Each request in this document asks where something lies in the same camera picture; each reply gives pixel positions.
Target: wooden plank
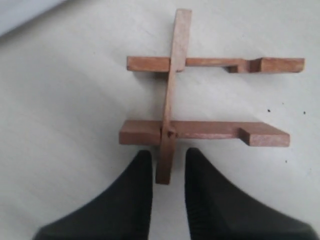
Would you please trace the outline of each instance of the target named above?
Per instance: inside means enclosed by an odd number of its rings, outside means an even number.
[[[119,141],[158,146],[161,124],[161,121],[128,120],[120,131]],[[290,144],[288,133],[264,122],[172,121],[171,125],[175,137],[180,139],[241,139],[252,147],[288,147]]]
[[[262,57],[254,60],[242,58],[186,58],[187,67],[228,67],[230,73],[300,73],[304,58]],[[134,72],[169,72],[169,57],[128,56],[127,69]]]
[[[170,124],[172,96],[175,87],[176,72],[184,70],[189,44],[191,10],[178,9],[175,13],[170,69],[163,107],[163,119],[160,142],[160,159],[155,172],[157,184],[169,184],[175,153],[175,130]]]

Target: white floor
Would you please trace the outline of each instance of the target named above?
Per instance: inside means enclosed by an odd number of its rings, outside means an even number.
[[[149,238],[190,238],[190,146],[248,194],[320,233],[318,0],[77,0],[0,38],[1,240],[31,239],[81,207],[141,149],[119,145],[118,131],[126,119],[161,118],[165,81],[127,71],[126,56],[168,56],[176,8],[193,10],[190,57],[305,57],[306,66],[178,75],[174,119],[264,121],[290,133],[291,146],[180,141],[171,185],[154,185]]]

